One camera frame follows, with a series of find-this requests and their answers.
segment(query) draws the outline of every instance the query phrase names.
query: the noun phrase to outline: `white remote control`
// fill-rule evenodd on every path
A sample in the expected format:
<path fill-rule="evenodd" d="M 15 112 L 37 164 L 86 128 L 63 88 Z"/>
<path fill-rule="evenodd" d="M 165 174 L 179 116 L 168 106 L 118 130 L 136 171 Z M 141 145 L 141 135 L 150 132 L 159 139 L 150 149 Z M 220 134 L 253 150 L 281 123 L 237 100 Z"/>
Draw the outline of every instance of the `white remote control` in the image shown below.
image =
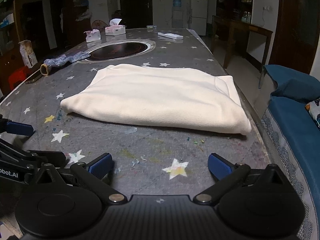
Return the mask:
<path fill-rule="evenodd" d="M 178 35 L 178 34 L 173 34 L 173 33 L 158 33 L 158 35 L 160 36 L 164 36 L 170 39 L 174 39 L 174 40 L 182 40 L 183 36 Z"/>

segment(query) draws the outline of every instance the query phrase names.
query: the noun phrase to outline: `white refrigerator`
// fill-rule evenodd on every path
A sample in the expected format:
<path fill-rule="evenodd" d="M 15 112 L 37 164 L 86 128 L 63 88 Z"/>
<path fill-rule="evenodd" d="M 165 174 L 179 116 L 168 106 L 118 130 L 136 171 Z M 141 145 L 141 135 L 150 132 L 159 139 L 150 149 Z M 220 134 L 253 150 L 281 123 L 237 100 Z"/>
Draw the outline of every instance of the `white refrigerator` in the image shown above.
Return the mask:
<path fill-rule="evenodd" d="M 208 0 L 190 0 L 190 29 L 205 36 Z"/>

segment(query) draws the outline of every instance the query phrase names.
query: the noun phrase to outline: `folded cream blanket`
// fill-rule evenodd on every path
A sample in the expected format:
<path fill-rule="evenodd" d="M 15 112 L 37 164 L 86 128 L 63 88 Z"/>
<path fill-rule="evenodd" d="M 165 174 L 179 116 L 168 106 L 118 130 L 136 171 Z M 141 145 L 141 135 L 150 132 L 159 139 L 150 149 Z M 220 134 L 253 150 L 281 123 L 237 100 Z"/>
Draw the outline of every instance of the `folded cream blanket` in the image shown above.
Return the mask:
<path fill-rule="evenodd" d="M 79 94 L 65 98 L 66 113 L 106 122 L 248 134 L 232 76 L 192 68 L 110 65 Z"/>

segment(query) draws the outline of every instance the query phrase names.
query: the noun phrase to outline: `table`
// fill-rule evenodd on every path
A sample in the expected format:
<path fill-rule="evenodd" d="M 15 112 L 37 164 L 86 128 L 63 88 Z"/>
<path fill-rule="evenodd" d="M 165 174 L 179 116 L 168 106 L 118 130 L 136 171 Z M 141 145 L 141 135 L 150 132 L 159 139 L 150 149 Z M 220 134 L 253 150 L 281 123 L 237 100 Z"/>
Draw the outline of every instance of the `table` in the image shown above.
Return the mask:
<path fill-rule="evenodd" d="M 215 47 L 215 35 L 216 35 L 216 31 L 217 31 L 217 25 L 225 25 L 225 26 L 229 27 L 227 52 L 226 52 L 224 62 L 223 62 L 224 68 L 227 68 L 230 63 L 230 59 L 231 59 L 232 51 L 233 51 L 233 46 L 236 43 L 236 41 L 234 40 L 235 29 L 245 31 L 247 33 L 246 40 L 244 42 L 245 46 L 244 46 L 244 51 L 243 51 L 243 57 L 245 57 L 246 52 L 247 52 L 249 32 L 255 32 L 255 33 L 259 33 L 261 35 L 266 36 L 267 40 L 266 40 L 266 44 L 264 47 L 263 58 L 262 58 L 262 62 L 261 62 L 261 69 L 262 69 L 262 67 L 265 65 L 266 60 L 267 60 L 267 55 L 268 55 L 270 41 L 271 41 L 271 35 L 273 33 L 272 31 L 267 30 L 265 28 L 262 28 L 260 26 L 254 25 L 254 24 L 244 23 L 244 22 L 237 21 L 237 20 L 231 20 L 231 19 L 216 16 L 216 15 L 212 16 L 212 23 L 213 23 L 212 24 L 213 34 L 212 34 L 212 41 L 211 41 L 211 52 L 212 53 L 213 53 L 214 47 Z"/>
<path fill-rule="evenodd" d="M 157 32 L 160 31 L 183 35 L 184 38 L 174 41 L 158 36 Z M 273 161 L 272 154 L 266 148 L 265 138 L 262 139 L 263 134 L 258 130 L 260 121 L 250 114 L 250 106 L 247 106 L 247 100 L 241 92 L 243 108 L 252 125 L 252 131 L 247 136 L 150 126 L 136 126 L 137 132 L 125 134 L 126 130 L 132 128 L 131 125 L 99 122 L 63 112 L 60 101 L 84 90 L 96 74 L 94 69 L 100 70 L 108 65 L 128 63 L 152 67 L 190 67 L 214 76 L 227 75 L 193 31 L 168 28 L 129 29 L 122 37 L 110 37 L 102 33 L 101 41 L 96 44 L 121 39 L 149 40 L 156 47 L 145 54 L 125 59 L 75 62 L 33 84 L 22 84 L 0 104 L 0 113 L 4 118 L 33 125 L 36 133 L 30 138 L 3 133 L 1 138 L 23 150 L 62 151 L 68 158 L 69 153 L 81 150 L 81 155 L 85 156 L 81 161 L 86 163 L 109 152 L 118 169 L 114 171 L 111 185 L 128 198 L 132 194 L 188 194 L 193 198 L 214 183 L 207 168 L 208 156 L 213 152 L 232 163 L 244 162 L 252 168 L 265 168 Z M 95 43 L 83 42 L 67 51 L 66 55 L 89 50 L 92 46 Z M 51 115 L 55 118 L 45 123 L 45 118 Z M 51 142 L 52 134 L 61 130 L 69 135 L 64 136 L 61 143 Z M 169 180 L 169 174 L 162 170 L 170 167 L 174 158 L 179 162 L 188 162 L 187 177 L 178 175 Z M 19 189 L 13 194 L 0 194 L 0 220 L 5 219 L 6 226 L 15 232 L 19 231 L 19 227 L 13 211 L 19 194 Z"/>

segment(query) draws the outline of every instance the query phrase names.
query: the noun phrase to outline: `blue sofa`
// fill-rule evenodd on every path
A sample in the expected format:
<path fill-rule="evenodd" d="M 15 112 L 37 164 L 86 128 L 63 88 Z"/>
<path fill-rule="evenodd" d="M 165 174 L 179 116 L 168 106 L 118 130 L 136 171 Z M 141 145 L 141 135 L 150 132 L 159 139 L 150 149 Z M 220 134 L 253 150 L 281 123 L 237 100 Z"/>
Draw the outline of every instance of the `blue sofa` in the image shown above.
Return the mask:
<path fill-rule="evenodd" d="M 277 87 L 270 95 L 261 121 L 306 208 L 298 237 L 318 240 L 320 131 L 305 105 L 320 97 L 320 82 L 310 75 L 279 65 L 266 65 L 265 70 Z"/>

